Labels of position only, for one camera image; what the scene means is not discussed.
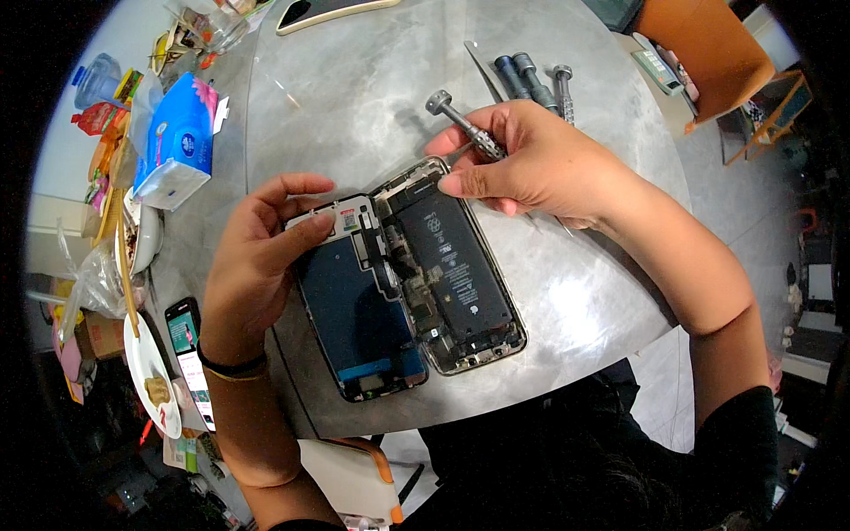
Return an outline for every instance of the orange chair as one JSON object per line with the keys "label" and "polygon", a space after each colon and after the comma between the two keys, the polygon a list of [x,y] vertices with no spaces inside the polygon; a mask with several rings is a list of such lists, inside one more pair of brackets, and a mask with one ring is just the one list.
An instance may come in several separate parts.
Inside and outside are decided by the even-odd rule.
{"label": "orange chair", "polygon": [[774,66],[723,0],[646,0],[635,31],[672,50],[700,91],[704,121],[740,107],[770,81]]}

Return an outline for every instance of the cardboard box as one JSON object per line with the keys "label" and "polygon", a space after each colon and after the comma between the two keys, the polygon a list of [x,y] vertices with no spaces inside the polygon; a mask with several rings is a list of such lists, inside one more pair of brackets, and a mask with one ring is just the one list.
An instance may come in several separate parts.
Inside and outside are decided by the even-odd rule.
{"label": "cardboard box", "polygon": [[74,332],[83,359],[112,359],[124,352],[124,321],[83,310],[85,319]]}

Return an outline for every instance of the tissue box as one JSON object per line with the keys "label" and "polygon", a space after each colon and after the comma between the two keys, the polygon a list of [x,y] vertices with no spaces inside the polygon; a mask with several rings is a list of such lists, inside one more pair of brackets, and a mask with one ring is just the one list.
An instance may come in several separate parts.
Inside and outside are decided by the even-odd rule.
{"label": "tissue box", "polygon": [[154,111],[133,198],[173,211],[209,180],[217,103],[218,94],[189,72],[174,83]]}

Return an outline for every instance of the floor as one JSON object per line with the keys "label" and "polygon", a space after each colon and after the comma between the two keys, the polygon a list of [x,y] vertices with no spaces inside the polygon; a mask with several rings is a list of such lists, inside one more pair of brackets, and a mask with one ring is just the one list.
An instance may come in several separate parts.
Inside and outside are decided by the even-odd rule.
{"label": "floor", "polygon": [[[723,136],[727,156],[743,143]],[[676,142],[694,215],[744,266],[762,311],[768,347],[780,353],[782,330],[791,322],[785,270],[797,263],[793,230],[795,172],[778,150],[753,161],[723,166],[721,132],[713,121]],[[677,327],[629,356],[641,389],[632,414],[654,441],[669,449],[694,448],[694,387],[687,332]],[[426,465],[402,511],[410,515],[435,490],[428,449],[415,430],[389,433],[382,443],[401,490],[418,463]]]}

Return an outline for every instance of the black sleeve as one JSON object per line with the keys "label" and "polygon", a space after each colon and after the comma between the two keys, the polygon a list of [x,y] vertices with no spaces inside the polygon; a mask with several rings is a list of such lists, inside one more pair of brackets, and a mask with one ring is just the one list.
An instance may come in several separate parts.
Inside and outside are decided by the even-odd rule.
{"label": "black sleeve", "polygon": [[339,531],[341,528],[319,520],[290,520],[272,526],[269,531]]}
{"label": "black sleeve", "polygon": [[688,474],[697,521],[745,511],[766,522],[773,506],[779,436],[769,387],[753,387],[717,408],[696,433]]}

